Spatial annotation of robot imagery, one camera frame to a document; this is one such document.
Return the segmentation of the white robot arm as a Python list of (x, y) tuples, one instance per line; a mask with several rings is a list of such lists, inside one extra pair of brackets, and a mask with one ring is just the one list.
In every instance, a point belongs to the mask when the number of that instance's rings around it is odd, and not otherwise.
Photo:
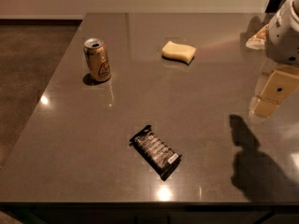
[(249, 119), (262, 123), (299, 88), (299, 0), (286, 0), (246, 47), (265, 50), (249, 105)]

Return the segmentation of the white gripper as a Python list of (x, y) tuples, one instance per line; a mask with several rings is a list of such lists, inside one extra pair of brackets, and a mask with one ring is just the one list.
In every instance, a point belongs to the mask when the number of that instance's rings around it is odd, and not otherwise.
[(268, 23), (266, 55), (279, 64), (262, 72), (249, 105), (249, 120), (260, 124), (299, 89), (299, 2), (286, 0)]

